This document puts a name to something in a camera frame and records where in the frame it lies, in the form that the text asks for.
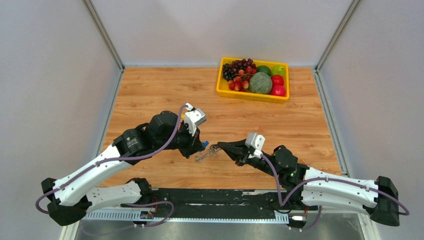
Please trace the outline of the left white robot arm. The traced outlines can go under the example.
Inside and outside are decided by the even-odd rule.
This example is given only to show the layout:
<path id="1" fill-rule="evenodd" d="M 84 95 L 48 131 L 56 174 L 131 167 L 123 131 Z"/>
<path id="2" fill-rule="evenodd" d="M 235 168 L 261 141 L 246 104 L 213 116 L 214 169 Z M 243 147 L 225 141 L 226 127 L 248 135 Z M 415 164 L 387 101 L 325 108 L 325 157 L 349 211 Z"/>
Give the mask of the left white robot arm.
<path id="1" fill-rule="evenodd" d="M 164 150 L 178 150 L 184 158 L 202 152 L 205 145 L 199 127 L 206 119 L 201 109 L 183 105 L 178 113 L 165 110 L 149 122 L 127 129 L 80 169 L 60 179 L 43 180 L 41 198 L 48 199 L 48 204 L 42 208 L 38 199 L 37 210 L 67 226 L 107 207 L 148 207 L 153 190 L 145 178 L 135 177 L 115 187 L 102 187 L 101 183 Z"/>

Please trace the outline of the dark grape bunch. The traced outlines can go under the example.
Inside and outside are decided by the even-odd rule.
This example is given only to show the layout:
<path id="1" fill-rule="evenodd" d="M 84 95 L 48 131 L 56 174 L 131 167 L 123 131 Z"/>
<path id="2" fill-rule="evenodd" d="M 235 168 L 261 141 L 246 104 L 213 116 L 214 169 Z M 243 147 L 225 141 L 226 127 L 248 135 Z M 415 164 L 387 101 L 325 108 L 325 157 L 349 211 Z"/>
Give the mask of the dark grape bunch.
<path id="1" fill-rule="evenodd" d="M 257 72 L 257 65 L 251 58 L 226 61 L 221 66 L 221 76 L 226 80 L 234 80 L 240 77 L 242 81 L 248 79 Z"/>

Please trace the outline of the aluminium frame post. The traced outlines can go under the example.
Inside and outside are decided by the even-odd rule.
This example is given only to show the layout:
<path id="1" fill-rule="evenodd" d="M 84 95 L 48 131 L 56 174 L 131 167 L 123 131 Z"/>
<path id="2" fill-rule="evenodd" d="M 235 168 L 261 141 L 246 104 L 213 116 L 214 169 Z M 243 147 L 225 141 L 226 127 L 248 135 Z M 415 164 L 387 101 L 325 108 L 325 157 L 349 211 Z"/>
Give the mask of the aluminium frame post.
<path id="1" fill-rule="evenodd" d="M 84 5 L 84 7 L 86 8 L 88 15 L 90 16 L 93 24 L 95 25 L 100 37 L 102 38 L 106 48 L 108 49 L 111 57 L 113 58 L 115 64 L 117 65 L 117 67 L 119 68 L 120 72 L 123 73 L 125 71 L 125 65 L 122 61 L 122 59 L 120 58 L 101 18 L 100 15 L 98 14 L 98 11 L 93 3 L 92 0 L 82 0 L 81 1 Z"/>
<path id="2" fill-rule="evenodd" d="M 328 58 L 330 57 L 333 49 L 335 48 L 336 44 L 339 41 L 339 38 L 344 33 L 346 27 L 348 26 L 349 22 L 351 21 L 352 17 L 354 16 L 357 8 L 362 3 L 362 0 L 352 0 L 344 13 L 342 19 L 340 20 L 338 26 L 336 27 L 330 41 L 328 42 L 326 48 L 324 49 L 321 57 L 318 60 L 318 63 L 315 66 L 315 71 L 319 73 L 324 65 L 326 64 Z"/>

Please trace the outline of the left aluminium frame post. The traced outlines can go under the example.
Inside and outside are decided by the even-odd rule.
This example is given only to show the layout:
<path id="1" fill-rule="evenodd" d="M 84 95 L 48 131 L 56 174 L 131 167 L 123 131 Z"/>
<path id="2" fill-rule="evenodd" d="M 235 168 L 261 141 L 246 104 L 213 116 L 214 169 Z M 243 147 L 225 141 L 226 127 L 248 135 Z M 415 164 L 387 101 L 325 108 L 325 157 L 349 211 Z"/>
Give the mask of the left aluminium frame post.
<path id="1" fill-rule="evenodd" d="M 86 8 L 88 15 L 90 16 L 93 24 L 95 25 L 100 37 L 102 38 L 106 48 L 108 49 L 111 57 L 113 58 L 115 64 L 117 65 L 117 67 L 119 68 L 120 72 L 123 73 L 125 71 L 125 65 L 122 61 L 122 59 L 120 58 L 101 18 L 100 15 L 98 14 L 98 11 L 93 3 L 92 0 L 82 0 L 81 1 L 84 5 L 84 7 Z"/>

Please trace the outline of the red cherry bunch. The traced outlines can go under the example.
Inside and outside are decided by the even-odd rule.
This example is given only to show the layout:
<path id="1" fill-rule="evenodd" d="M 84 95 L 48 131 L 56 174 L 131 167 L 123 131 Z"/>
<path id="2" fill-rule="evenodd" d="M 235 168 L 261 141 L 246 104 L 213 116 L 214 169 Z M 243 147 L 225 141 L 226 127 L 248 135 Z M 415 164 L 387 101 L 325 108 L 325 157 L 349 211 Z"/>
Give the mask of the red cherry bunch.
<path id="1" fill-rule="evenodd" d="M 232 68 L 223 73 L 231 91 L 246 92 L 250 87 L 250 79 L 257 73 L 255 68 L 248 66 L 246 69 Z"/>

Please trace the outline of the green netted melon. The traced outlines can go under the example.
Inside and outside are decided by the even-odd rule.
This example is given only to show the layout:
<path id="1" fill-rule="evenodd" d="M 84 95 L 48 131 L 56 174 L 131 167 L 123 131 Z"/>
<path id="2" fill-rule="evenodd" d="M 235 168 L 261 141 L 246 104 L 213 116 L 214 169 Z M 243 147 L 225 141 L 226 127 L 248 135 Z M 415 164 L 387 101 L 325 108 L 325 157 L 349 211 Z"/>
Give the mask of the green netted melon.
<path id="1" fill-rule="evenodd" d="M 249 81 L 249 90 L 255 94 L 268 94 L 272 87 L 271 77 L 264 72 L 257 72 Z"/>

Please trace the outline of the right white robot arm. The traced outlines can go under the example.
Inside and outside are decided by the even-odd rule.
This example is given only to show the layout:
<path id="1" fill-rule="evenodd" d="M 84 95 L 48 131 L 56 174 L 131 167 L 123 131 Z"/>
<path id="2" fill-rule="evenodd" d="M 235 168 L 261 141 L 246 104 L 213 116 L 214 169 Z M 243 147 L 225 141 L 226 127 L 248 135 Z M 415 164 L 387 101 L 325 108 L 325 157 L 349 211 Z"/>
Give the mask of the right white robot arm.
<path id="1" fill-rule="evenodd" d="M 217 146 L 236 165 L 249 165 L 274 177 L 281 207 L 345 208 L 368 215 L 382 225 L 400 226 L 399 192 L 388 177 L 364 180 L 327 173 L 299 163 L 284 145 L 276 147 L 271 154 L 263 152 L 260 144 L 246 140 L 220 141 Z"/>

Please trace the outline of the pink red peach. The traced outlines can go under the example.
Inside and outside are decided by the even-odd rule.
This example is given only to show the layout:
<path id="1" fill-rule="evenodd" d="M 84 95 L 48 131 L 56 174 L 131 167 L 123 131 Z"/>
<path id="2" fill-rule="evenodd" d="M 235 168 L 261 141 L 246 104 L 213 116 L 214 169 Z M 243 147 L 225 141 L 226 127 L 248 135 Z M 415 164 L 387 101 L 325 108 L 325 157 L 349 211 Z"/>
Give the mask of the pink red peach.
<path id="1" fill-rule="evenodd" d="M 287 90 L 283 85 L 274 85 L 269 94 L 277 97 L 285 97 Z"/>

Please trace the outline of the right aluminium frame post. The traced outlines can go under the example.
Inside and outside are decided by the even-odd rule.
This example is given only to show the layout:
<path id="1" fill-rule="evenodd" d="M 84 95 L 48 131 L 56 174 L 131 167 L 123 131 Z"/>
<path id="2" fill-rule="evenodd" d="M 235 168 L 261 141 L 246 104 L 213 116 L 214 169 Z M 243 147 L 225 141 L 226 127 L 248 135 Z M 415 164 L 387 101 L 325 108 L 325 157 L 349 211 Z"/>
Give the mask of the right aluminium frame post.
<path id="1" fill-rule="evenodd" d="M 324 49 L 321 57 L 318 60 L 318 63 L 315 66 L 315 71 L 319 73 L 324 65 L 326 64 L 328 58 L 330 57 L 333 49 L 335 48 L 336 44 L 339 41 L 339 38 L 344 33 L 346 27 L 348 26 L 349 22 L 351 21 L 352 17 L 354 16 L 357 8 L 362 3 L 362 0 L 352 0 L 344 13 L 342 19 L 340 20 L 338 26 L 336 27 L 330 41 L 328 42 L 326 48 Z"/>

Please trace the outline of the light green pear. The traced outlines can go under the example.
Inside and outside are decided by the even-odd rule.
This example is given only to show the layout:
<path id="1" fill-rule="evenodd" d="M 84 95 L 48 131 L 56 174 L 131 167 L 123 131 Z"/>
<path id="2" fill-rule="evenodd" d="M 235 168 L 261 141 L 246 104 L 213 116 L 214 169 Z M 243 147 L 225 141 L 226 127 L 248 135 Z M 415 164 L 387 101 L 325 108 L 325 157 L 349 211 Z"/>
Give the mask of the light green pear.
<path id="1" fill-rule="evenodd" d="M 284 65 L 275 65 L 272 68 L 272 71 L 271 72 L 272 72 L 272 76 L 279 75 L 281 77 L 284 77 L 286 75 L 286 71 L 287 71 L 287 67 L 286 66 L 284 66 Z"/>

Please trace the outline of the red apple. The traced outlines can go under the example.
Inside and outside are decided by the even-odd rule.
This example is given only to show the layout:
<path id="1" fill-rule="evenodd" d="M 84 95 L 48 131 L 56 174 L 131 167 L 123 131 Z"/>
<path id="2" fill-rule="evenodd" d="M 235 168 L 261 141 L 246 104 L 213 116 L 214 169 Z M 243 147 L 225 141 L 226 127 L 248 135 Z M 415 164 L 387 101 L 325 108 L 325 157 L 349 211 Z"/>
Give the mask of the red apple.
<path id="1" fill-rule="evenodd" d="M 284 78 L 278 74 L 271 76 L 271 81 L 273 86 L 283 86 L 285 83 Z"/>

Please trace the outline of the dark green lime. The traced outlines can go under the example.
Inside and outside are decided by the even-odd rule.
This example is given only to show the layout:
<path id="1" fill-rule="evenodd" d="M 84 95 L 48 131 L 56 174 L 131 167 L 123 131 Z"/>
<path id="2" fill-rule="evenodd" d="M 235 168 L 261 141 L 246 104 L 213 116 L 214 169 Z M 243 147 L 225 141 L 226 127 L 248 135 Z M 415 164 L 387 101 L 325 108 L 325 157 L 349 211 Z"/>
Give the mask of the dark green lime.
<path id="1" fill-rule="evenodd" d="M 260 65 L 256 67 L 256 71 L 259 73 L 267 74 L 268 76 L 272 75 L 272 70 L 266 65 Z"/>

